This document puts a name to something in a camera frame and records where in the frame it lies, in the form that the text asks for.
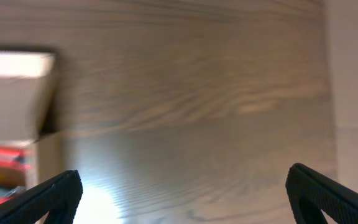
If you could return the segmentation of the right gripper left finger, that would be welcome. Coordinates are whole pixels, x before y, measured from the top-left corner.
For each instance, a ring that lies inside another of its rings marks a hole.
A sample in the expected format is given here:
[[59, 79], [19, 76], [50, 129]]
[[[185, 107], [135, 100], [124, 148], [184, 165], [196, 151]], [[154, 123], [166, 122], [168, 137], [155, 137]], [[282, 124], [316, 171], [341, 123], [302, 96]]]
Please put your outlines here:
[[61, 174], [0, 204], [0, 224], [72, 224], [83, 194], [77, 170]]

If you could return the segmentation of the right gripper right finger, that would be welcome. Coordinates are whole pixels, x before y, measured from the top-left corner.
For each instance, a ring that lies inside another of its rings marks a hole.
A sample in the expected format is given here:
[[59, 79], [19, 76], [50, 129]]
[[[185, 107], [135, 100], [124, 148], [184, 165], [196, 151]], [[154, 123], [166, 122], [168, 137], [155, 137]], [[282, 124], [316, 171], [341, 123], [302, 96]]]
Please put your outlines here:
[[358, 193], [300, 164], [293, 164], [285, 183], [297, 224], [358, 224]]

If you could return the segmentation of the red utility knife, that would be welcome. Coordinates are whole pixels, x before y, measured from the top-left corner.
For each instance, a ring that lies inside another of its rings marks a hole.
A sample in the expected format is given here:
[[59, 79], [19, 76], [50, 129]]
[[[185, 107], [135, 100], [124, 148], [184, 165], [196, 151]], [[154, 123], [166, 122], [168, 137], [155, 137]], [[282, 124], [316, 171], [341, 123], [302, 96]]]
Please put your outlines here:
[[0, 146], [0, 167], [25, 171], [30, 169], [32, 166], [26, 163], [25, 150], [16, 147], [4, 147]]

